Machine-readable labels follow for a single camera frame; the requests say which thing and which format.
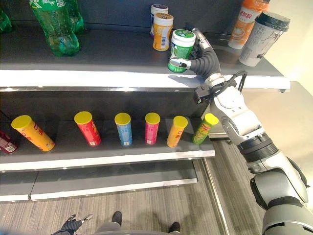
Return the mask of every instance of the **person's shoe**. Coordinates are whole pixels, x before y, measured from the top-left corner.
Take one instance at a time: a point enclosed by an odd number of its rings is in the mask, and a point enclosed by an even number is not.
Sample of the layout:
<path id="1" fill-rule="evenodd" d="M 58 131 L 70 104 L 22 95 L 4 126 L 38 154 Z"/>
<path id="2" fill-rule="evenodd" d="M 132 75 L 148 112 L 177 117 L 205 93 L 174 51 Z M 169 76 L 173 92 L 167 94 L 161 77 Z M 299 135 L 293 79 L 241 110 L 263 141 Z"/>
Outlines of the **person's shoe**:
<path id="1" fill-rule="evenodd" d="M 171 225 L 170 230 L 168 231 L 168 233 L 171 233 L 171 232 L 174 232 L 174 231 L 180 232 L 180 224 L 178 222 L 174 222 Z"/>
<path id="2" fill-rule="evenodd" d="M 119 225 L 122 226 L 122 212 L 120 211 L 114 212 L 112 216 L 112 222 L 118 223 Z"/>

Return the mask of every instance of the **maroon can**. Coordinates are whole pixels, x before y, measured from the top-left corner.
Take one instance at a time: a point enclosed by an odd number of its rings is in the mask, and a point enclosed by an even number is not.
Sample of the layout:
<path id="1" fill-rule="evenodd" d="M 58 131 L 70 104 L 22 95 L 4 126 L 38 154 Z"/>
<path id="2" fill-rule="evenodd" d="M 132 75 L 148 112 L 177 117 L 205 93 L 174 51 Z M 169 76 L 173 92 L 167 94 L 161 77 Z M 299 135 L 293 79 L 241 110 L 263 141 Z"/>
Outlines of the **maroon can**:
<path id="1" fill-rule="evenodd" d="M 18 146 L 12 142 L 11 138 L 0 131 L 0 149 L 5 153 L 13 153 L 17 148 Z"/>
<path id="2" fill-rule="evenodd" d="M 83 133 L 85 139 L 90 146 L 97 146 L 101 142 L 101 137 L 92 120 L 91 113 L 87 111 L 79 112 L 75 115 L 74 121 Z"/>

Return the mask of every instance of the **store shelf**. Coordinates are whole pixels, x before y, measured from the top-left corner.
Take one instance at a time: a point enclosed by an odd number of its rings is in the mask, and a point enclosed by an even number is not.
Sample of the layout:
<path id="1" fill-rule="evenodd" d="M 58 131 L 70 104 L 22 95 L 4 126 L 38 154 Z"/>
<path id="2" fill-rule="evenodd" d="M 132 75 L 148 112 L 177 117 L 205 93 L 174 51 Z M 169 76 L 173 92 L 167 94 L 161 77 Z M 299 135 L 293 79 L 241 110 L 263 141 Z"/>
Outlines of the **store shelf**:
<path id="1" fill-rule="evenodd" d="M 55 57 L 39 27 L 21 27 L 1 35 L 1 91 L 95 90 L 120 88 L 195 88 L 202 78 L 191 71 L 173 73 L 167 69 L 169 51 L 152 48 L 145 33 L 90 30 L 79 36 L 81 50 L 72 57 Z M 288 90 L 289 80 L 266 59 L 256 67 L 238 62 L 240 50 L 213 45 L 222 73 L 246 70 L 245 89 Z"/>
<path id="2" fill-rule="evenodd" d="M 197 182 L 191 160 L 40 171 L 31 200 Z"/>
<path id="3" fill-rule="evenodd" d="M 164 119 L 159 124 L 157 142 L 147 145 L 144 141 L 145 122 L 132 120 L 133 144 L 129 147 L 120 145 L 114 121 L 96 121 L 102 137 L 97 147 L 90 147 L 74 121 L 38 122 L 38 125 L 55 140 L 56 146 L 49 152 L 41 152 L 26 138 L 21 137 L 19 149 L 12 154 L 1 154 L 0 171 L 38 171 L 40 169 L 67 169 L 93 165 L 124 164 L 148 161 L 191 159 L 213 157 L 215 151 L 207 138 L 201 145 L 192 143 L 194 130 L 200 118 L 188 120 L 189 124 L 176 148 L 169 148 L 166 139 L 172 119 Z M 10 123 L 1 123 L 7 131 Z"/>
<path id="4" fill-rule="evenodd" d="M 0 201 L 28 200 L 38 172 L 0 173 Z"/>

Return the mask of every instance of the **bottle cap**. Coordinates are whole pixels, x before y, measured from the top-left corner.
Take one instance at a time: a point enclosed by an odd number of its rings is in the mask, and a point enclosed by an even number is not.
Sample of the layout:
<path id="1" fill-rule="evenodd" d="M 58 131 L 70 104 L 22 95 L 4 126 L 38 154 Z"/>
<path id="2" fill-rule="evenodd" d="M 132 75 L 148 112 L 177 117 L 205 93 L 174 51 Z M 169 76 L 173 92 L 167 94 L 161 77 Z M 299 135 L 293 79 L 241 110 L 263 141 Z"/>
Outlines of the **bottle cap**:
<path id="1" fill-rule="evenodd" d="M 196 35 L 188 30 L 176 29 L 172 34 L 172 42 L 181 47 L 191 47 L 194 45 Z"/>
<path id="2" fill-rule="evenodd" d="M 243 6 L 256 11 L 267 11 L 269 0 L 244 0 Z"/>
<path id="3" fill-rule="evenodd" d="M 161 4 L 153 4 L 151 5 L 151 14 L 155 13 L 168 13 L 168 7 Z"/>
<path id="4" fill-rule="evenodd" d="M 272 12 L 262 12 L 255 21 L 283 32 L 288 31 L 290 19 Z"/>
<path id="5" fill-rule="evenodd" d="M 14 129 L 23 129 L 23 128 L 26 128 L 31 123 L 31 121 L 32 119 L 29 115 L 22 115 L 22 116 L 15 118 L 11 122 L 11 126 Z"/>
<path id="6" fill-rule="evenodd" d="M 162 26 L 172 26 L 174 17 L 165 13 L 156 13 L 154 23 Z"/>
<path id="7" fill-rule="evenodd" d="M 185 128 L 188 125 L 188 120 L 183 116 L 176 116 L 174 117 L 173 124 L 178 128 Z"/>
<path id="8" fill-rule="evenodd" d="M 90 112 L 81 111 L 77 113 L 74 117 L 74 121 L 79 125 L 84 125 L 92 120 L 92 115 Z"/>
<path id="9" fill-rule="evenodd" d="M 204 121 L 211 126 L 214 126 L 217 123 L 219 123 L 219 119 L 215 117 L 213 114 L 206 114 L 204 116 Z"/>
<path id="10" fill-rule="evenodd" d="M 148 113 L 145 120 L 148 124 L 155 125 L 160 122 L 160 116 L 157 113 Z"/>
<path id="11" fill-rule="evenodd" d="M 127 125 L 131 122 L 131 116 L 127 113 L 119 113 L 115 115 L 114 121 L 116 125 Z"/>

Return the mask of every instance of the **dark cup lid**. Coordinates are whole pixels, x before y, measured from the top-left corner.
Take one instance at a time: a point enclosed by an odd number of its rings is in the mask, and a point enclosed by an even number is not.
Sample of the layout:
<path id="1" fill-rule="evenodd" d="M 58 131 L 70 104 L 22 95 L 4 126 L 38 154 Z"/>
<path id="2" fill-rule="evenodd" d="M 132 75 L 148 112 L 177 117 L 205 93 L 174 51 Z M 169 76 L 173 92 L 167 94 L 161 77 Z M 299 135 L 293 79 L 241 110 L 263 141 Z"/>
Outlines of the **dark cup lid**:
<path id="1" fill-rule="evenodd" d="M 255 21 L 265 26 L 286 32 L 289 29 L 290 19 L 273 12 L 262 12 Z"/>

